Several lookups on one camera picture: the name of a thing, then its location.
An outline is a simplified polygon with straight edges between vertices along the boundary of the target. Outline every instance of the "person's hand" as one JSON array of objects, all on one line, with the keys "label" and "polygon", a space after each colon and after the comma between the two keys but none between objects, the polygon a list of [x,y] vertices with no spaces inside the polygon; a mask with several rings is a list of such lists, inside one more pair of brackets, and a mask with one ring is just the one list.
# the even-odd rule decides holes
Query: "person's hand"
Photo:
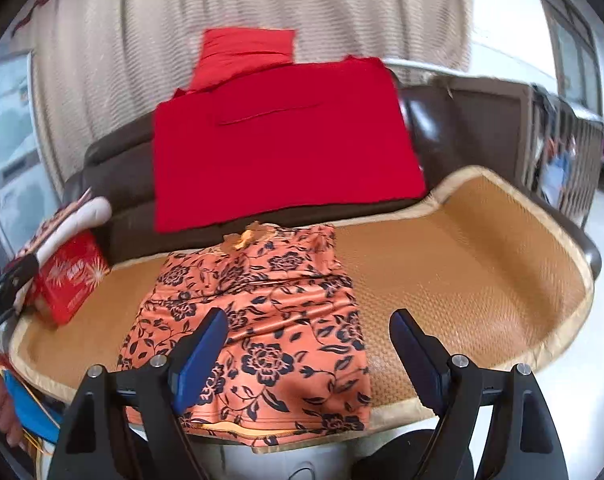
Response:
[{"label": "person's hand", "polygon": [[0,375],[0,431],[6,435],[6,441],[11,447],[17,446],[22,440],[22,425],[15,415],[13,399],[9,395]]}]

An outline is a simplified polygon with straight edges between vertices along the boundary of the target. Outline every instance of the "dark red fabric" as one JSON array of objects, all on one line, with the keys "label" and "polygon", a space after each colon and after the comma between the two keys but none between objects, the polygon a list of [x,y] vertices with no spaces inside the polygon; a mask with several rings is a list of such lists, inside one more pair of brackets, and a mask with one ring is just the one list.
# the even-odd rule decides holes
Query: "dark red fabric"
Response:
[{"label": "dark red fabric", "polygon": [[268,28],[206,30],[189,91],[207,90],[239,75],[293,63],[295,34],[294,30]]},{"label": "dark red fabric", "polygon": [[377,58],[254,73],[164,102],[154,121],[158,232],[426,193]]}]

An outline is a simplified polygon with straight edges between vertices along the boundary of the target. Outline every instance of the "bamboo seat mat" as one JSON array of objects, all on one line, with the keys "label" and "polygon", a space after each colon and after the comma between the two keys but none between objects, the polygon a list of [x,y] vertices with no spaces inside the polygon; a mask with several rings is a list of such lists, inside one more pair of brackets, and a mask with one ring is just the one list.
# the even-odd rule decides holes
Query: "bamboo seat mat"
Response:
[{"label": "bamboo seat mat", "polygon": [[[425,333],[481,367],[527,362],[537,370],[570,345],[591,307],[592,276],[581,250],[544,211],[484,168],[455,172],[416,206],[334,225],[367,345],[369,432],[432,415],[391,345],[388,320],[395,309],[407,308]],[[23,317],[11,344],[16,370],[66,402],[90,365],[114,370],[163,261],[158,255],[116,266],[64,327],[52,330],[36,316]],[[362,432],[260,451],[358,436]]]}]

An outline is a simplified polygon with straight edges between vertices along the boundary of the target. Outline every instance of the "black round object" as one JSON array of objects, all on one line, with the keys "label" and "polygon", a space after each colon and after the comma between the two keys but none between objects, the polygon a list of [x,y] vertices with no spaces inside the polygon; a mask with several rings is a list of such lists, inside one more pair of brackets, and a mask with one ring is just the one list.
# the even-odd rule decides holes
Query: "black round object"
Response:
[{"label": "black round object", "polygon": [[[351,479],[409,480],[413,478],[432,434],[433,430],[418,430],[395,437],[371,456],[353,464]],[[473,478],[473,459],[467,449],[458,476],[455,479],[442,480],[473,480]]]}]

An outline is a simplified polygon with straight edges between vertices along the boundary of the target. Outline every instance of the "beige mat border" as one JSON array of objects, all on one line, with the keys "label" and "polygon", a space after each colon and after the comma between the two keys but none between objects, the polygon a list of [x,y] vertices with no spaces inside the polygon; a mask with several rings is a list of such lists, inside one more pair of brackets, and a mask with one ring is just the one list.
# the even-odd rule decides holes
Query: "beige mat border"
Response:
[{"label": "beige mat border", "polygon": [[[497,174],[493,173],[493,171],[480,166],[468,166],[450,174],[419,204],[393,213],[331,222],[331,225],[340,227],[354,224],[383,222],[426,216],[439,209],[446,202],[448,197],[451,196],[453,192],[460,188],[464,183],[479,177],[484,177],[495,184],[497,187],[511,196],[516,202],[518,202],[525,210],[531,213],[566,250],[567,254],[569,254],[570,258],[575,263],[582,277],[582,281],[584,282],[584,290],[586,292],[585,297],[580,302],[578,308],[567,320],[565,320],[565,322],[563,322],[553,333],[549,334],[547,338],[541,341],[536,347],[531,348],[524,354],[495,367],[495,369],[499,370],[509,370],[514,364],[524,362],[528,363],[533,370],[540,370],[554,361],[569,347],[584,324],[584,321],[591,311],[594,292],[593,277],[589,264],[586,261],[586,257],[575,241],[541,207],[537,206],[530,199],[519,192],[519,190],[507,183]],[[127,262],[122,262],[121,264],[115,265],[113,269],[115,270],[130,267],[137,263],[155,258],[165,258],[167,254],[168,253],[159,253],[154,254],[153,256],[129,260]],[[30,363],[26,362],[18,355],[17,350],[31,323],[31,316],[32,314],[22,316],[18,322],[15,332],[13,333],[10,344],[11,364],[22,375],[22,377],[33,386],[58,400],[69,403],[76,394],[76,390],[74,388],[59,384],[50,377],[43,376],[42,374],[36,372],[31,367]],[[422,406],[417,397],[413,397],[413,399],[407,399],[394,404],[372,408],[368,430],[365,432],[358,431],[340,433],[305,440],[302,442],[282,444],[280,446],[253,448],[253,451],[257,453],[278,452],[289,449],[299,449],[307,446],[318,446],[320,444],[327,444],[330,442],[341,442],[364,436],[366,434],[379,433],[380,431],[405,426],[431,416],[433,416],[433,412]]]}]

